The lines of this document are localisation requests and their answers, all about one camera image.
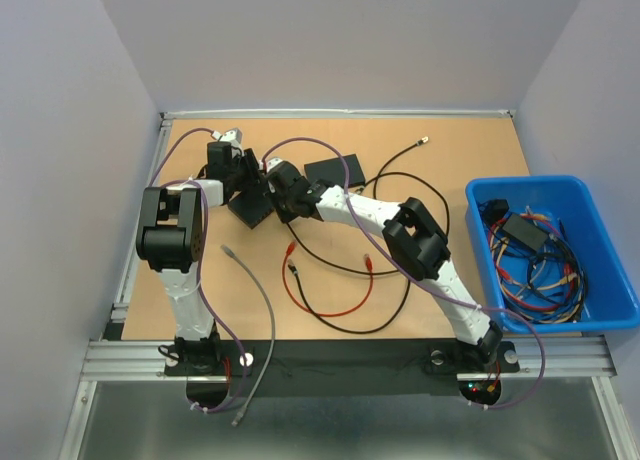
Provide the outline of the black network switch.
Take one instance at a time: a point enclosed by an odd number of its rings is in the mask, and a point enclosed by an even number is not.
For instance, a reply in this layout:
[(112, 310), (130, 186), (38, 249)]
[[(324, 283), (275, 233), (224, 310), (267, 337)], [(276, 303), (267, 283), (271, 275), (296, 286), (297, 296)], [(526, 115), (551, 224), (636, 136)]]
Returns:
[(249, 229), (254, 229), (272, 212), (273, 205), (268, 197), (268, 186), (250, 186), (244, 192), (237, 194), (227, 205), (227, 208)]
[[(344, 157), (349, 170), (349, 187), (360, 187), (366, 183), (366, 178), (356, 154)], [(344, 185), (345, 171), (339, 158), (331, 158), (304, 165), (306, 178), (311, 182), (319, 180), (330, 182), (334, 185)]]

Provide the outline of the black ethernet cable short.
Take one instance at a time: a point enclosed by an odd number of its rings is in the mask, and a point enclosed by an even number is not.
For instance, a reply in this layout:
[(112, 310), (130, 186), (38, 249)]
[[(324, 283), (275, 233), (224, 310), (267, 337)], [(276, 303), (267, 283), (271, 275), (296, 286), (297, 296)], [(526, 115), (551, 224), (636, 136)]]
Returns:
[(303, 313), (340, 334), (366, 336), (383, 332), (398, 320), (409, 299), (410, 285), (405, 283), (397, 304), (392, 308), (375, 298), (377, 287), (373, 268), (366, 267), (365, 273), (366, 286), (361, 298), (353, 300), (346, 294), (342, 309), (328, 313), (321, 312), (318, 306), (313, 305), (314, 297), (307, 292), (301, 271), (292, 260), (283, 264), (281, 276), (285, 292)]

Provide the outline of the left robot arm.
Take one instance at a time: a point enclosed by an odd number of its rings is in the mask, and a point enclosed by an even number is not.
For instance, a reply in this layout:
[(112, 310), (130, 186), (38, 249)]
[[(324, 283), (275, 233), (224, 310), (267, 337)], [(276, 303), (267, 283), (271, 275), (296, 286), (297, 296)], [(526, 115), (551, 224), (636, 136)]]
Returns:
[(159, 275), (169, 298), (176, 333), (160, 352), (178, 374), (212, 374), (223, 362), (216, 321), (200, 287), (204, 215), (259, 185), (259, 163), (242, 147), (241, 132), (231, 129), (207, 145), (202, 179), (143, 192), (136, 252)]

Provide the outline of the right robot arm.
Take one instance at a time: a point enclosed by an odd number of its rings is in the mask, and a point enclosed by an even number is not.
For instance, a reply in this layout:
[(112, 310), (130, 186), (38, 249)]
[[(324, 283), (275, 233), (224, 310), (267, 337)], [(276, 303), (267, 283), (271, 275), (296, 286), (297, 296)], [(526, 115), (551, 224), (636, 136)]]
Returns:
[(311, 183), (293, 164), (278, 158), (266, 164), (266, 182), (284, 223), (313, 218), (382, 239), (386, 246), (381, 251), (394, 267), (436, 300), (459, 342), (463, 364), (482, 370), (496, 361), (502, 332), (459, 277), (447, 235), (420, 200), (385, 202), (330, 182)]

